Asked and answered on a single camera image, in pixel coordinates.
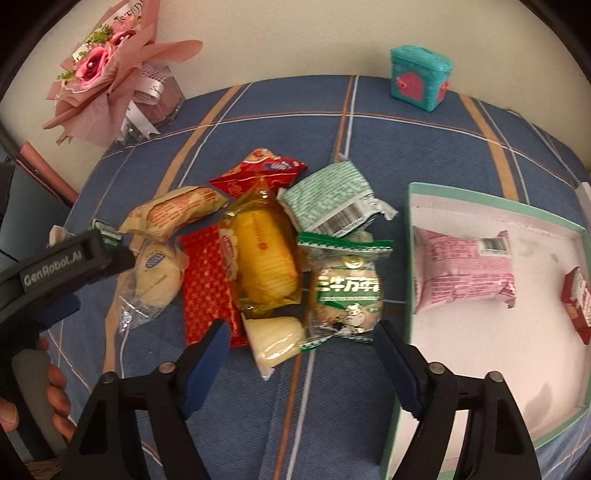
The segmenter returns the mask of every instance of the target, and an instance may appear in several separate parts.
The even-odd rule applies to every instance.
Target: human hand
[[[49,348],[47,339],[39,338],[37,348],[46,351]],[[56,411],[53,415],[53,425],[66,440],[70,441],[74,436],[76,426],[68,419],[72,404],[64,392],[66,377],[59,368],[50,364],[47,367],[47,378],[50,383],[47,386],[47,400]],[[0,398],[0,424],[5,432],[11,432],[18,426],[18,410],[16,406],[3,398]]]

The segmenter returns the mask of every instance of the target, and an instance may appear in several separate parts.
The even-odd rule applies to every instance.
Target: green leaves
[[[89,48],[94,45],[103,45],[113,36],[113,29],[108,25],[103,25],[92,32],[84,41],[84,44]]]
[[[74,72],[72,72],[72,71],[68,71],[68,72],[65,72],[65,73],[60,73],[57,76],[57,79],[58,80],[72,80],[72,78],[74,78]]]

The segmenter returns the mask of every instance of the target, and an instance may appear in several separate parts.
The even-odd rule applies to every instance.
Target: white bun package
[[[178,295],[188,264],[180,248],[145,242],[119,292],[119,331],[125,333],[156,318]]]

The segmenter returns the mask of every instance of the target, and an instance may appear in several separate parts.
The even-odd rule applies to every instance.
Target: snack package
[[[90,228],[100,232],[103,243],[107,248],[117,248],[123,244],[123,236],[117,231],[117,229],[98,218],[92,219]]]
[[[138,233],[164,242],[183,225],[211,215],[227,204],[228,200],[215,190],[182,187],[133,209],[119,232]]]
[[[308,339],[303,351],[332,336],[370,332],[382,317],[382,286],[375,261],[392,252],[392,242],[351,242],[317,233],[300,233],[298,245],[312,266]]]
[[[274,367],[300,353],[306,332],[295,317],[244,319],[252,355],[263,380],[268,380]]]
[[[308,168],[300,161],[277,157],[266,148],[253,150],[240,164],[209,183],[228,195],[238,198],[254,184],[256,175],[264,177],[267,185],[277,193],[279,188],[291,187],[298,174]]]
[[[301,301],[294,231],[265,179],[226,211],[219,234],[232,295],[247,318]]]
[[[574,328],[583,343],[588,345],[591,339],[591,294],[589,284],[579,267],[564,276],[561,300]]]
[[[189,261],[178,248],[145,242],[119,292],[119,332],[155,319],[174,300]]]
[[[200,342],[215,319],[230,324],[231,347],[248,345],[226,278],[217,225],[182,237],[181,244],[189,258],[183,282],[187,345]]]
[[[415,312],[453,301],[497,299],[515,306],[509,233],[464,240],[414,227]]]
[[[367,180],[345,157],[280,190],[278,200],[299,232],[336,237],[368,225],[379,213],[386,220],[397,214],[374,197]]]

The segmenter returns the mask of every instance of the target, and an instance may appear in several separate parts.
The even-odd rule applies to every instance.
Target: red cracker package
[[[561,300],[583,343],[588,345],[591,339],[591,295],[579,267],[564,276]]]
[[[230,323],[232,347],[247,345],[248,340],[226,278],[217,226],[186,235],[181,238],[181,242],[183,251],[189,256],[183,282],[187,345],[200,341],[215,319],[224,319]]]
[[[507,231],[463,240],[414,228],[415,312],[453,301],[497,299],[515,306],[515,277]]]
[[[267,185],[277,194],[280,188],[288,189],[298,173],[308,165],[293,158],[277,157],[266,148],[253,150],[237,167],[227,171],[209,183],[234,198],[241,197],[254,184],[256,175],[264,177]]]

